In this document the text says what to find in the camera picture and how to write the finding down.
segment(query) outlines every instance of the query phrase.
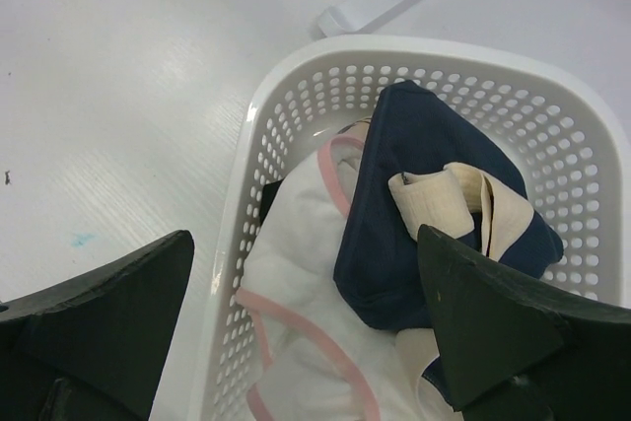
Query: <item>basket rim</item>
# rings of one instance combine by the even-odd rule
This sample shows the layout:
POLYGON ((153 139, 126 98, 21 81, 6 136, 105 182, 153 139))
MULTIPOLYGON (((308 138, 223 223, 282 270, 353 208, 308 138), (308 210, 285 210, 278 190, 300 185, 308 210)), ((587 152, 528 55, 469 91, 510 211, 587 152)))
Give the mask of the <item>basket rim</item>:
MULTIPOLYGON (((229 263, 228 252, 233 237, 232 229, 235 227, 240 214, 237 206, 242 195, 249 150, 252 145, 253 132, 260 118, 260 112, 289 73, 304 67, 316 59, 352 51, 430 54, 459 60, 470 60, 489 66, 499 66, 517 73, 525 73, 544 81, 551 81, 570 91, 583 100, 595 116, 605 124, 609 136, 615 145, 623 180, 621 186, 622 235, 627 235, 627 230, 631 230, 631 192, 628 192, 626 189, 626 183, 631 182, 631 145, 619 120, 604 99, 573 74, 557 66, 520 54, 443 39, 393 35, 343 35, 310 43, 291 53, 265 76, 254 92, 245 112, 235 151, 235 161, 230 174, 229 187, 226 193, 217 248, 212 261, 209 287, 207 289, 208 298, 203 310, 203 327, 187 419, 203 419, 204 391, 212 356, 214 328, 220 310, 220 305, 216 304, 215 299, 212 297, 220 291, 224 267, 229 263)), ((622 260, 624 261, 628 255, 631 255, 631 239, 623 239, 621 249, 622 260)), ((620 305, 631 307, 631 265, 622 265, 620 280, 620 305)))

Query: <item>white cloth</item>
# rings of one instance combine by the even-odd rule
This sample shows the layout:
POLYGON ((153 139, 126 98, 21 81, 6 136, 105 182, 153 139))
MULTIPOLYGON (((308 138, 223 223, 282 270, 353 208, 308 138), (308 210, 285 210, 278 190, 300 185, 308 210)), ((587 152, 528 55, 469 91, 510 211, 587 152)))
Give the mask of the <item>white cloth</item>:
MULTIPOLYGON (((494 260, 524 233, 534 214, 530 203, 501 181, 463 163, 450 163, 430 175, 394 175, 388 186, 414 241, 423 224, 460 238, 473 231, 471 212, 481 212, 481 251, 494 260)), ((438 416, 436 419, 462 419, 422 377, 439 357, 434 331, 401 331, 396 336, 396 350, 424 414, 438 416)))
POLYGON ((394 336, 367 327, 333 282, 361 150, 361 141, 335 137, 291 171, 245 262, 237 301, 252 316, 266 369, 248 396, 258 420, 422 419, 394 336))

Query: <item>laundry basket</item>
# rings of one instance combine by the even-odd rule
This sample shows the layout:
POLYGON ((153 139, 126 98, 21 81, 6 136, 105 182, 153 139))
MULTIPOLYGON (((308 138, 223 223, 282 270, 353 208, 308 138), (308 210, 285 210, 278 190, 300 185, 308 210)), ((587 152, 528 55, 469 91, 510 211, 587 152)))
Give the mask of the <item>laundry basket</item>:
POLYGON ((563 239, 543 280, 628 306, 630 149, 602 99, 569 74, 521 56, 421 38, 357 35, 311 44, 278 65, 247 110, 205 311, 194 420, 251 419, 259 374, 251 321, 235 303, 258 233, 264 184, 286 175, 342 126, 369 115, 381 90, 410 79, 479 127, 521 170, 534 207, 563 239))

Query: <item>white plastic basket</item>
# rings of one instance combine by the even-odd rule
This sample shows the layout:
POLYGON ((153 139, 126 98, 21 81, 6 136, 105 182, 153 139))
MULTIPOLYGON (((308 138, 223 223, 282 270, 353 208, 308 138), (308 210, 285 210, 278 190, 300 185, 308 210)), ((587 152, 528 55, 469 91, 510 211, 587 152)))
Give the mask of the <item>white plastic basket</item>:
POLYGON ((194 420, 248 419, 259 373, 249 317, 235 303, 258 232, 260 190, 342 126, 370 114, 387 84, 412 79, 492 138, 516 163, 565 257, 544 280, 629 306, 623 265, 631 216, 625 134, 602 99, 569 74, 510 53, 376 35, 325 39, 292 54, 256 91, 236 154, 205 310, 194 420))

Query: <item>cream fabric strap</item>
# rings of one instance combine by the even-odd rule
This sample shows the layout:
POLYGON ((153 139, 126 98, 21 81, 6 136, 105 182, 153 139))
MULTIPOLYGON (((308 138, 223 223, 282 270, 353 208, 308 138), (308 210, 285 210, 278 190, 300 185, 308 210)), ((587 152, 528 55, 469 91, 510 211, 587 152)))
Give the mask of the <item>cream fabric strap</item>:
MULTIPOLYGON (((462 237, 473 231, 471 213, 482 212, 481 251, 494 260, 526 231, 534 215, 526 199, 495 177, 463 163, 449 163, 430 175, 395 175, 387 184, 414 241, 422 224, 455 239, 462 237)), ((434 331, 403 330, 396 335, 395 346, 420 408, 440 412, 441 419, 462 419, 422 377, 439 356, 434 331)))

